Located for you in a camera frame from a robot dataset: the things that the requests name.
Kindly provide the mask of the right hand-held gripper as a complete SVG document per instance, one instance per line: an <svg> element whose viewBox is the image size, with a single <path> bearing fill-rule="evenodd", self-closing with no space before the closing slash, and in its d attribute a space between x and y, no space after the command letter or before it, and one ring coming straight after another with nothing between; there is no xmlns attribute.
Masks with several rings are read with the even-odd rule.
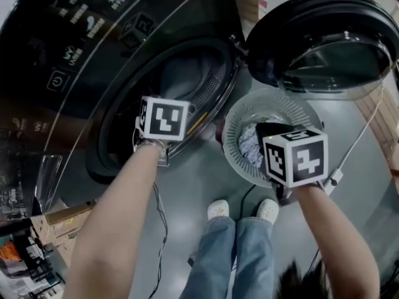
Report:
<svg viewBox="0 0 399 299"><path fill-rule="evenodd" d="M280 205L294 202L292 189L327 178L327 134L314 128L263 122L256 125L262 156L260 172L271 183Z"/></svg>

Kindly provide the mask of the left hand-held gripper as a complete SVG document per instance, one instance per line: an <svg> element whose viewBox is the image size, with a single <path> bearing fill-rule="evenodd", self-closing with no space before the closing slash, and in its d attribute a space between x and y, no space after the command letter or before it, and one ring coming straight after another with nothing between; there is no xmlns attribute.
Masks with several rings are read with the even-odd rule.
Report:
<svg viewBox="0 0 399 299"><path fill-rule="evenodd" d="M135 118L133 150L153 145L160 150L159 166L169 165L170 144L185 138L188 108L184 100L143 96Z"/></svg>

